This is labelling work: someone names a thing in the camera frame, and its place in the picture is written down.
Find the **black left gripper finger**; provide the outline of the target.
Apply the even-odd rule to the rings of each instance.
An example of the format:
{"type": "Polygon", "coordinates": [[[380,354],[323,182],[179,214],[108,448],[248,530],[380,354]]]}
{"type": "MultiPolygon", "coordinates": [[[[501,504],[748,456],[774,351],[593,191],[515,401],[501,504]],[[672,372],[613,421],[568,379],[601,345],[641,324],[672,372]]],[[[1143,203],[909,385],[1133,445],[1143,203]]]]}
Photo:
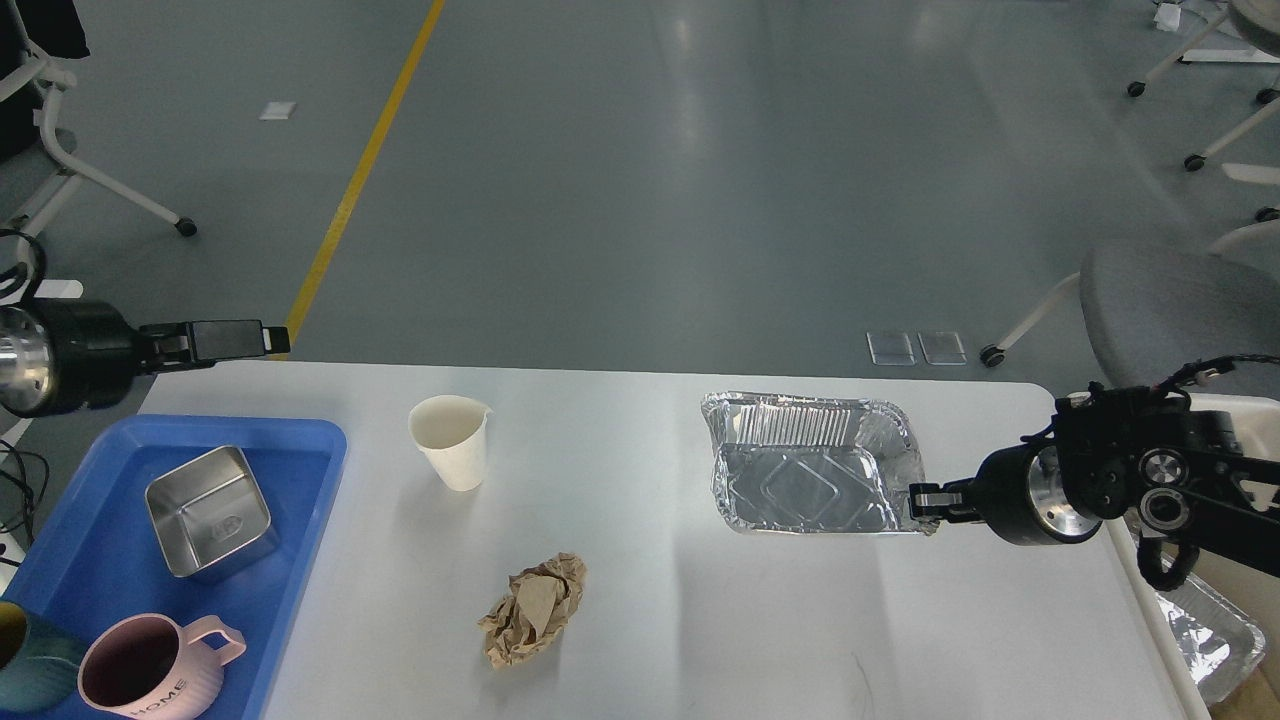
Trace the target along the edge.
{"type": "Polygon", "coordinates": [[[291,333],[260,320],[197,320],[140,328],[142,373],[207,369],[218,363],[288,354],[291,333]]]}

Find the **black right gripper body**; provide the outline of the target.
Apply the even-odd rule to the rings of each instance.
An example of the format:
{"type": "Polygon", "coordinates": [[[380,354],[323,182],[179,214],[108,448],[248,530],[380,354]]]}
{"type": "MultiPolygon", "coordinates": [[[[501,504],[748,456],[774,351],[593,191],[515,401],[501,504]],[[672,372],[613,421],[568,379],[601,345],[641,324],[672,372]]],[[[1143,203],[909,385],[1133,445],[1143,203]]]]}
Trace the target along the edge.
{"type": "Polygon", "coordinates": [[[1055,445],[989,455],[975,474],[975,511],[997,537],[1019,546],[1079,544],[1102,525],[1068,500],[1055,445]]]}

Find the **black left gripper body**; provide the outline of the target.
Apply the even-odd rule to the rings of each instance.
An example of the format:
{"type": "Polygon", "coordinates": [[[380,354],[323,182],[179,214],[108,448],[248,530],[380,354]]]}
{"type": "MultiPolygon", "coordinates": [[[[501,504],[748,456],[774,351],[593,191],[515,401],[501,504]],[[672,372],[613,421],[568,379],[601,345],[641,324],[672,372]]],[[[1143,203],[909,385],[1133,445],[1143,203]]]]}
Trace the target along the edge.
{"type": "Polygon", "coordinates": [[[156,370],[148,340],[102,301],[32,299],[1,319],[1,401],[19,418],[110,407],[156,370]]]}

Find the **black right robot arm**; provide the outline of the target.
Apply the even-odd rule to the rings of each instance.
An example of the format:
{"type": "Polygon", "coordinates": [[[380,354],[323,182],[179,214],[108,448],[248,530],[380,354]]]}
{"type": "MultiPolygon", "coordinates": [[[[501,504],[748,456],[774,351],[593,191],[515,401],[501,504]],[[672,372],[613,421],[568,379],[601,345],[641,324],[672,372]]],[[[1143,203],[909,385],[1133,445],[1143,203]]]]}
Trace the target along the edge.
{"type": "Polygon", "coordinates": [[[1277,505],[1256,487],[1277,487],[1277,464],[1248,456],[1225,411],[1197,409],[1189,388],[1265,354],[1188,363],[1151,386],[1061,397],[1050,424],[991,454],[973,477],[915,483],[918,521],[982,523],[1020,546],[1079,544],[1102,524],[1135,511],[1135,560],[1156,591],[1174,591],[1202,551],[1277,575],[1277,505]]]}

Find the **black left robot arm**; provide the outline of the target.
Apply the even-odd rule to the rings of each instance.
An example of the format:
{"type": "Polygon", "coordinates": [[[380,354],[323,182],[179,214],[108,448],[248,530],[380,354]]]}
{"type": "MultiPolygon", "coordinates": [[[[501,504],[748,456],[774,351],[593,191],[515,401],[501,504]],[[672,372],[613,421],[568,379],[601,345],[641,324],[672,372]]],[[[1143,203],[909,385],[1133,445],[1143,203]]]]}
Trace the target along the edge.
{"type": "Polygon", "coordinates": [[[15,242],[15,261],[1,273],[1,401],[18,418],[113,407],[141,377],[292,350],[287,327],[260,320],[133,327],[104,301],[40,297],[44,247],[14,229],[3,229],[3,240],[15,242]]]}

